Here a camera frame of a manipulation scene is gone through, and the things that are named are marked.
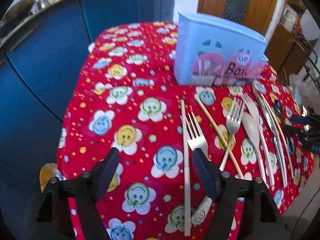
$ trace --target kitchen utensil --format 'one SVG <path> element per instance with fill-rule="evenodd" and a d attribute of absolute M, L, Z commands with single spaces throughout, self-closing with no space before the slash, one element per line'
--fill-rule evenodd
<path fill-rule="evenodd" d="M 20 0 L 4 14 L 0 23 L 0 38 L 6 36 L 28 16 L 35 1 L 36 0 Z"/>
<path fill-rule="evenodd" d="M 266 140 L 265 140 L 265 138 L 263 136 L 263 128 L 262 128 L 262 125 L 261 125 L 258 108 L 257 108 L 256 104 L 254 103 L 254 101 L 247 94 L 241 95 L 241 98 L 244 101 L 245 105 L 247 106 L 247 108 L 249 110 L 249 113 L 252 115 L 252 117 L 254 118 L 254 120 L 255 120 L 255 122 L 256 122 L 256 124 L 258 126 L 260 140 L 261 140 L 262 148 L 263 148 L 264 155 L 265 155 L 265 158 L 266 158 L 267 169 L 268 169 L 269 180 L 270 180 L 270 186 L 274 186 L 275 178 L 274 178 L 274 175 L 273 175 L 272 163 L 271 163 L 271 160 L 270 160 L 270 155 L 269 155 L 267 143 L 266 143 Z"/>
<path fill-rule="evenodd" d="M 50 5 L 52 5 L 55 2 L 55 0 L 38 0 L 36 2 L 36 11 L 41 11 Z"/>
<path fill-rule="evenodd" d="M 197 148 L 200 148 L 202 150 L 202 152 L 204 153 L 204 155 L 208 159 L 208 143 L 202 133 L 202 130 L 200 128 L 200 125 L 199 125 L 195 115 L 193 114 L 193 112 L 191 112 L 191 114 L 192 114 L 193 118 L 191 118 L 190 114 L 188 113 L 189 120 L 187 119 L 188 144 L 189 144 L 191 150 L 193 150 L 193 151 Z M 208 211 L 210 209 L 211 204 L 212 204 L 212 200 L 210 198 L 205 197 L 203 199 L 203 201 L 201 202 L 201 204 L 198 206 L 197 210 L 194 212 L 194 214 L 191 217 L 191 221 L 193 222 L 193 224 L 197 225 L 197 224 L 201 224 L 203 222 L 203 220 L 205 219 L 205 217 L 208 214 Z M 187 208 L 185 207 L 184 210 L 185 210 L 185 219 L 186 219 Z"/>
<path fill-rule="evenodd" d="M 281 129 L 279 123 L 277 122 L 276 116 L 273 114 L 273 112 L 272 112 L 272 110 L 271 110 L 271 107 L 269 106 L 267 100 L 264 98 L 263 95 L 261 95 L 261 97 L 262 97 L 263 101 L 265 102 L 266 107 L 269 109 L 270 114 L 271 114 L 271 116 L 272 116 L 272 118 L 273 118 L 273 120 L 274 120 L 274 122 L 275 122 L 275 124 L 276 124 L 276 126 L 277 126 L 277 128 L 278 128 L 278 131 L 279 131 L 279 133 L 280 133 L 280 135 L 281 135 L 282 141 L 283 141 L 283 143 L 284 143 L 285 150 L 286 150 L 286 152 L 287 152 L 287 157 L 288 157 L 288 160 L 289 160 L 291 178 L 293 179 L 293 178 L 294 178 L 293 167 L 292 167 L 292 162 L 291 162 L 290 153 L 289 153 L 289 150 L 288 150 L 287 141 L 286 141 L 286 139 L 284 138 L 282 129 Z M 281 157 L 283 158 L 284 170 L 286 170 L 285 160 L 284 160 L 283 153 L 282 153 Z"/>
<path fill-rule="evenodd" d="M 238 130 L 240 128 L 243 111 L 244 111 L 243 101 L 240 100 L 238 102 L 238 99 L 236 100 L 236 98 L 234 98 L 232 105 L 230 107 L 230 110 L 227 114 L 226 126 L 227 126 L 229 133 L 230 133 L 230 136 L 229 136 L 228 147 L 226 149 L 222 163 L 220 165 L 221 171 L 223 171 L 224 167 L 226 166 L 226 162 L 227 162 L 230 147 L 231 147 L 232 137 L 238 132 Z"/>
<path fill-rule="evenodd" d="M 213 118 L 211 117 L 210 113 L 208 112 L 208 110 L 205 108 L 204 104 L 201 102 L 199 95 L 195 94 L 194 95 L 195 100 L 197 101 L 197 103 L 199 104 L 200 108 L 202 109 L 202 111 L 204 112 L 204 114 L 206 115 L 206 117 L 208 118 L 208 120 L 210 121 L 211 125 L 213 126 L 214 130 L 216 131 L 217 135 L 219 136 L 220 141 L 223 143 L 223 145 L 225 147 L 228 147 L 228 143 L 226 142 L 225 138 L 223 137 L 222 133 L 220 132 L 216 122 L 213 120 Z M 236 171 L 238 172 L 238 175 L 241 179 L 244 179 L 243 173 L 239 167 L 239 164 L 236 161 L 235 156 L 233 155 L 232 151 L 229 151 L 229 156 L 230 159 L 233 163 L 233 165 L 236 168 Z"/>
<path fill-rule="evenodd" d="M 274 105 L 273 105 L 273 111 L 275 115 L 281 120 L 283 119 L 283 108 L 279 100 L 275 100 Z"/>
<path fill-rule="evenodd" d="M 259 128 L 257 126 L 257 122 L 252 117 L 252 115 L 248 113 L 243 113 L 242 124 L 244 126 L 245 132 L 248 135 L 248 138 L 250 139 L 250 141 L 254 146 L 254 150 L 256 152 L 257 160 L 259 164 L 259 170 L 261 175 L 260 177 L 263 179 L 264 183 L 267 184 L 266 171 L 263 166 L 263 159 L 261 157 L 261 153 L 259 149 L 260 138 L 259 138 Z"/>
<path fill-rule="evenodd" d="M 282 147 L 280 146 L 281 145 L 280 138 L 277 133 L 275 122 L 273 121 L 273 119 L 271 117 L 271 112 L 269 111 L 268 107 L 265 105 L 265 102 L 263 101 L 261 96 L 258 94 L 254 85 L 252 86 L 252 91 L 253 91 L 253 94 L 255 95 L 256 99 L 258 100 L 258 103 L 259 103 L 260 108 L 264 114 L 264 117 L 268 123 L 268 126 L 270 127 L 270 129 L 273 133 L 272 141 L 273 141 L 275 148 L 276 148 L 276 155 L 277 155 L 277 159 L 278 159 L 280 170 L 281 170 L 282 183 L 283 183 L 284 188 L 286 188 L 288 185 L 287 172 L 286 172 L 286 168 L 285 168 L 285 161 L 284 161 Z"/>
<path fill-rule="evenodd" d="M 200 148 L 204 155 L 209 159 L 208 157 L 208 143 L 207 140 L 205 139 L 202 130 L 200 128 L 200 125 L 194 115 L 193 112 L 191 112 L 191 115 L 193 118 L 191 118 L 190 114 L 188 113 L 189 116 L 189 122 L 191 123 L 191 126 L 188 122 L 187 118 L 187 130 L 188 130 L 188 144 L 191 150 L 195 150 L 197 148 Z"/>
<path fill-rule="evenodd" d="M 189 167 L 189 148 L 187 133 L 187 118 L 184 100 L 181 100 L 181 118 L 183 135 L 183 161 L 184 161 L 184 235 L 190 236 L 191 230 L 191 189 L 190 189 L 190 167 Z"/>

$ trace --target white plastic spoon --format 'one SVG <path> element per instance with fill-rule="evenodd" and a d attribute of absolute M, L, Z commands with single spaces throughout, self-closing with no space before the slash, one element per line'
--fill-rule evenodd
<path fill-rule="evenodd" d="M 259 144 L 260 144 L 260 137 L 259 137 L 259 128 L 257 125 L 257 122 L 254 120 L 251 114 L 249 113 L 243 113 L 242 116 L 242 124 L 244 126 L 244 129 L 250 139 L 250 141 L 253 143 L 254 150 L 257 155 L 259 169 L 260 169 L 260 175 L 263 179 L 264 183 L 267 185 L 266 180 L 266 171 L 263 166 L 263 159 L 261 157 Z"/>

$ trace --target metal knife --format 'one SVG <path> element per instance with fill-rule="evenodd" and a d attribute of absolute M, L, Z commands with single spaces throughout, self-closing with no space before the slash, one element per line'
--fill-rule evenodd
<path fill-rule="evenodd" d="M 280 170 L 281 170 L 281 176 L 282 176 L 282 182 L 283 182 L 283 186 L 287 187 L 287 178 L 286 178 L 286 169 L 285 169 L 285 163 L 283 163 L 282 158 L 281 158 L 281 144 L 278 141 L 278 133 L 277 133 L 277 129 L 276 129 L 276 125 L 273 122 L 273 119 L 271 117 L 271 113 L 269 113 L 269 109 L 267 108 L 267 106 L 265 105 L 264 101 L 262 100 L 262 98 L 260 97 L 260 95 L 258 94 L 256 88 L 254 85 L 252 85 L 252 91 L 254 96 L 256 97 L 256 99 L 258 100 L 259 106 L 263 112 L 263 115 L 268 123 L 268 126 L 270 127 L 272 133 L 273 133 L 273 139 L 272 142 L 275 145 L 276 148 L 276 155 L 277 155 L 277 159 L 279 161 L 279 166 L 280 166 Z"/>

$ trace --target metal pot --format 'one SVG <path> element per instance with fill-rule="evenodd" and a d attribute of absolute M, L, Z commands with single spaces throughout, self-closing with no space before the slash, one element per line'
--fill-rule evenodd
<path fill-rule="evenodd" d="M 47 8 L 50 5 L 52 5 L 54 2 L 55 2 L 55 0 L 38 0 L 35 3 L 36 11 L 41 11 L 44 8 Z"/>

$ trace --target white chopstick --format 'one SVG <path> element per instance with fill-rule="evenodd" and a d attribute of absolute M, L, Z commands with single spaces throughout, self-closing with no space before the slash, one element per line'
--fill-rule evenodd
<path fill-rule="evenodd" d="M 184 100 L 181 100 L 182 135 L 183 135 L 183 161 L 184 161 L 184 236 L 190 236 L 191 231 L 191 190 L 189 147 L 187 137 L 187 119 Z"/>

